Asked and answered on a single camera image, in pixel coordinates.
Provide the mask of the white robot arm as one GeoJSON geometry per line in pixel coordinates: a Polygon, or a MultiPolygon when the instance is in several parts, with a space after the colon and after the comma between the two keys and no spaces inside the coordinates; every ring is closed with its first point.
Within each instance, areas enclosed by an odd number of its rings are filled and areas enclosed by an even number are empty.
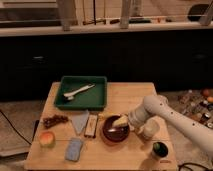
{"type": "Polygon", "coordinates": [[[209,157],[213,158],[213,130],[173,110],[164,96],[145,96],[142,103],[128,113],[128,122],[133,127],[139,128],[155,115],[169,122],[209,157]]]}

